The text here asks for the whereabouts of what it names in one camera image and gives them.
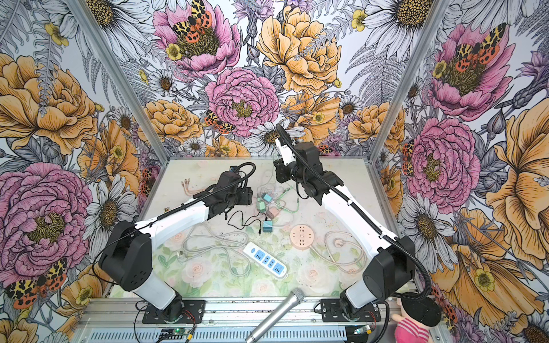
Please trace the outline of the green circuit board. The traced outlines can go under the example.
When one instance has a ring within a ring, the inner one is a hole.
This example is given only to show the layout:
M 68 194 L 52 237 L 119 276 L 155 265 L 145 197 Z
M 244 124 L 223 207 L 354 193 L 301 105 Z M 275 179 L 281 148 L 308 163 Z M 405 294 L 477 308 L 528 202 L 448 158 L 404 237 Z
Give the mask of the green circuit board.
M 169 339 L 181 340 L 186 338 L 189 332 L 190 331 L 187 328 L 183 328 L 183 327 L 168 328 L 168 329 L 163 329 L 160 332 L 159 338 L 163 340 L 169 340 Z

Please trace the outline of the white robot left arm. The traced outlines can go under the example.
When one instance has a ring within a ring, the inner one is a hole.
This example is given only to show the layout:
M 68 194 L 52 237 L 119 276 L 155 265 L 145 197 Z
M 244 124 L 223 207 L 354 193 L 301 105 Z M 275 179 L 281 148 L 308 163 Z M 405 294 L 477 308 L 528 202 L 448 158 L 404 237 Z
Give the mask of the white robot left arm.
M 232 166 L 221 173 L 216 184 L 173 210 L 136 223 L 119 222 L 98 254 L 99 267 L 123 290 L 153 306 L 161 320 L 179 320 L 183 314 L 182 297 L 154 272 L 154 251 L 176 234 L 236 206 L 250 205 L 253 191 L 247 180 L 254 171 L 253 163 Z

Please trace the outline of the teal charger with black cable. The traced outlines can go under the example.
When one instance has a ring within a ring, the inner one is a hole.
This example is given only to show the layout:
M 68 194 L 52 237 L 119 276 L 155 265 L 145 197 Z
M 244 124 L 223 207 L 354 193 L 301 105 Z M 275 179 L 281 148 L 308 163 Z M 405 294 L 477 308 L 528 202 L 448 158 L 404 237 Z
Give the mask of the teal charger with black cable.
M 271 220 L 265 220 L 262 224 L 262 231 L 264 233 L 272 233 L 273 232 L 273 222 Z

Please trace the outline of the round pink power socket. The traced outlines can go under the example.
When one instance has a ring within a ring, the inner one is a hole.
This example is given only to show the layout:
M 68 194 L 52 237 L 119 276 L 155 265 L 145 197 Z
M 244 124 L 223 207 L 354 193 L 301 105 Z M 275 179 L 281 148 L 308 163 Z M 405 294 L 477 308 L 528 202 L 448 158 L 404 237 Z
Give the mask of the round pink power socket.
M 311 227 L 299 224 L 290 231 L 290 243 L 298 250 L 307 250 L 315 242 L 315 233 Z

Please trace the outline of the silver microphone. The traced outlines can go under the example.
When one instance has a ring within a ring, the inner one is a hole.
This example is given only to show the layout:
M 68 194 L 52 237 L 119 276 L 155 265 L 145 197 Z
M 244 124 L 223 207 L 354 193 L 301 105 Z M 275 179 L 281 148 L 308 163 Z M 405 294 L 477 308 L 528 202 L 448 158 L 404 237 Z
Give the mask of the silver microphone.
M 248 334 L 245 342 L 259 342 L 290 310 L 301 304 L 304 299 L 305 294 L 300 288 L 292 290 L 285 300 Z

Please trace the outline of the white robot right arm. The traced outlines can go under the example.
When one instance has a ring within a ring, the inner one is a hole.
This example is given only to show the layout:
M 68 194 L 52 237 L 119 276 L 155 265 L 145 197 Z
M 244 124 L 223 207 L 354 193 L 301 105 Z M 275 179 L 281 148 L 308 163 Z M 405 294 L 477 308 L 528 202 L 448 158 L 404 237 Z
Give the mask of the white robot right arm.
M 281 158 L 274 161 L 279 183 L 294 181 L 308 197 L 333 214 L 359 242 L 367 266 L 359 280 L 340 295 L 340 307 L 348 318 L 357 317 L 363 307 L 392 297 L 415 276 L 413 243 L 400 239 L 383 227 L 358 203 L 343 180 L 325 171 L 314 144 L 275 141 Z

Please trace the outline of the pink doll with black hat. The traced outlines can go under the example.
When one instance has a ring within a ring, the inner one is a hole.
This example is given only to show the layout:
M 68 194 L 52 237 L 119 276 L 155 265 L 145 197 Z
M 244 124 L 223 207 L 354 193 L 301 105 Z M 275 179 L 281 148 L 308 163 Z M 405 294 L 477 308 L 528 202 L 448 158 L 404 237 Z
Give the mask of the pink doll with black hat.
M 430 329 L 436 327 L 442 317 L 440 306 L 430 297 L 412 301 L 397 298 L 401 314 L 392 314 L 397 323 L 395 341 L 397 343 L 434 342 Z

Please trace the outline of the pink brown USB charger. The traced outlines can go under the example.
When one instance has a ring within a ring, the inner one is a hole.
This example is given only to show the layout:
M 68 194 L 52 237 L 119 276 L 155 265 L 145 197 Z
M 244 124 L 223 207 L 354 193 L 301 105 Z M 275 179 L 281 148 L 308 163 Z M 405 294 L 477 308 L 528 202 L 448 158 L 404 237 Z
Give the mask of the pink brown USB charger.
M 274 218 L 276 218 L 279 214 L 280 214 L 280 210 L 276 207 L 270 207 L 266 212 L 265 212 L 267 218 L 269 218 L 270 220 L 273 220 Z

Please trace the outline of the white blue power strip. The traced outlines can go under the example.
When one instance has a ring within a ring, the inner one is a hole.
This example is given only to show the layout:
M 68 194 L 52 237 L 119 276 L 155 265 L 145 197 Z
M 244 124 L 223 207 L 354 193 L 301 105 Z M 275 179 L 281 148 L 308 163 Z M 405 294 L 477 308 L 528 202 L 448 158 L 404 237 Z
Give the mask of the white blue power strip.
M 255 243 L 248 242 L 244 247 L 243 252 L 253 262 L 259 264 L 263 270 L 274 277 L 281 279 L 287 276 L 287 266 Z

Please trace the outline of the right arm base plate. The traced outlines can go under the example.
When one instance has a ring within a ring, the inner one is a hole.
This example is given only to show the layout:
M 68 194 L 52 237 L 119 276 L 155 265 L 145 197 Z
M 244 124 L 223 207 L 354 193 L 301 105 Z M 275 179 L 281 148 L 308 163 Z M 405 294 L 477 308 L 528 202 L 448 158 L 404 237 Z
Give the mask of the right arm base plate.
M 322 316 L 323 322 L 378 322 L 381 314 L 372 304 L 357 309 L 340 299 L 321 299 L 315 307 L 316 313 Z

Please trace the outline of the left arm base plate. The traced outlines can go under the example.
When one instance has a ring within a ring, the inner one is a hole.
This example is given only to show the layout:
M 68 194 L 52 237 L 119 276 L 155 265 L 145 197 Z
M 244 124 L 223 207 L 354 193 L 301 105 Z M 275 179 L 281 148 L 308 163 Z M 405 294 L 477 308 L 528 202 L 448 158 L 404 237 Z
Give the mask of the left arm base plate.
M 142 318 L 143 324 L 200 324 L 205 313 L 205 300 L 175 300 L 160 310 L 149 304 Z

